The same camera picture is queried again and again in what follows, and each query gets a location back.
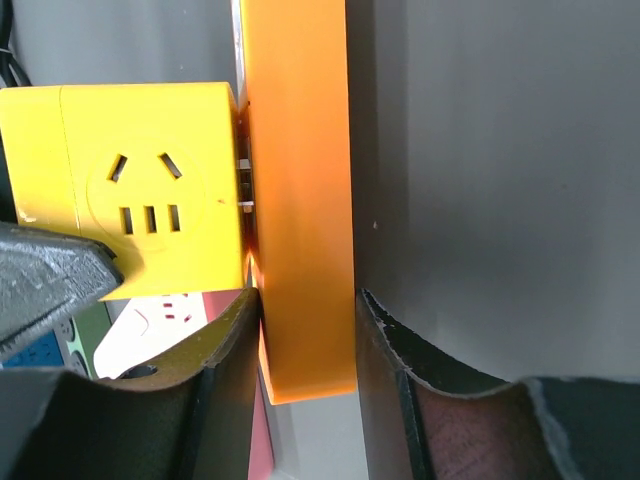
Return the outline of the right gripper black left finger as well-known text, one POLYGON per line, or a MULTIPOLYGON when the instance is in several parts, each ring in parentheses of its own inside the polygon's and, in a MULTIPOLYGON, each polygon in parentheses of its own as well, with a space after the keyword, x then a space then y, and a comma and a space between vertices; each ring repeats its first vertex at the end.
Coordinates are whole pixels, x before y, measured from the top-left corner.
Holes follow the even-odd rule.
POLYGON ((1 373, 5 479, 244 479, 260 296, 116 380, 66 369, 1 373))

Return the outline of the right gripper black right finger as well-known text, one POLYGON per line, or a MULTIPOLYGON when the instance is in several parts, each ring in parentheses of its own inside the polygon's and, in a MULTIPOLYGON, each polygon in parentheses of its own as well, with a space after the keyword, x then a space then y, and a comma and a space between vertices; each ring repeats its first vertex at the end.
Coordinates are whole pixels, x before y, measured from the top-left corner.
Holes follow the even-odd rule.
POLYGON ((635 378, 507 382, 356 296, 356 366, 373 479, 635 479, 635 378))

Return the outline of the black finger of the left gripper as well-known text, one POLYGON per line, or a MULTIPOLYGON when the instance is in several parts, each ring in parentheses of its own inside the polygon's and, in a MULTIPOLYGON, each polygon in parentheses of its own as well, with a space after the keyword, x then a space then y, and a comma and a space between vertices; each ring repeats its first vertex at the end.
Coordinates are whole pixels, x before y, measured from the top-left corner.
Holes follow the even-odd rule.
POLYGON ((104 243, 1 224, 1 356, 9 358, 124 281, 104 243))

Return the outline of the pink triangular socket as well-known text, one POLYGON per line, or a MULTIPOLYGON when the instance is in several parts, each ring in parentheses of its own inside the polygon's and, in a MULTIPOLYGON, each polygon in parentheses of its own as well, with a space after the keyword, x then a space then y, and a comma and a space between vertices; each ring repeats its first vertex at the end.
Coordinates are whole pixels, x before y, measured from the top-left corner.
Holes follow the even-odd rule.
POLYGON ((134 298, 94 352, 112 387, 184 393, 174 479, 266 479, 273 470, 260 380, 256 290, 134 298))

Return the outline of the yellow cube plug adapter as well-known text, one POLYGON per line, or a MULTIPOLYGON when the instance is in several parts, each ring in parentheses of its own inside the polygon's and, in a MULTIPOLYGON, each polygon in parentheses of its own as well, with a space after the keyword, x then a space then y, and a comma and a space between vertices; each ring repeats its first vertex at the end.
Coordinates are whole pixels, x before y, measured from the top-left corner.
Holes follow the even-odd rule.
POLYGON ((115 300, 240 288, 236 120, 226 83, 5 88, 17 220, 107 245, 115 300))

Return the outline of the orange yellow cube socket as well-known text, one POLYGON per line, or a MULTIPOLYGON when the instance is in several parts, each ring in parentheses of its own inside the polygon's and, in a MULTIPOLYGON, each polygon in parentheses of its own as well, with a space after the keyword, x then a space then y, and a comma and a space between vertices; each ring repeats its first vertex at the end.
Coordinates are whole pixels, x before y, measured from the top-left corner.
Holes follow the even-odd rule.
POLYGON ((346 5, 241 5, 270 400, 356 386, 346 5))

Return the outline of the green power strip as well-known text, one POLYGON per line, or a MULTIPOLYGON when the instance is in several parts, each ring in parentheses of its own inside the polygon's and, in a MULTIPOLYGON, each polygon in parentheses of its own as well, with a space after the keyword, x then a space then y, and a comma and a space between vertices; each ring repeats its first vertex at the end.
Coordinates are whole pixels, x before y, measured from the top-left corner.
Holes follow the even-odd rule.
POLYGON ((97 379, 94 354, 112 323, 107 307, 98 302, 54 328, 63 365, 89 379, 97 379))

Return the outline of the blue cube plug adapter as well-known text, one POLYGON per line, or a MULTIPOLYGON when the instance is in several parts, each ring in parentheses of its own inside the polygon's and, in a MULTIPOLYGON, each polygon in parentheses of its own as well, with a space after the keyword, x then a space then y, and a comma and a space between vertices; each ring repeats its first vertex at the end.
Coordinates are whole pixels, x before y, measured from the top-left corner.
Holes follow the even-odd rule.
POLYGON ((3 368, 61 367, 64 360, 53 331, 1 363, 3 368))

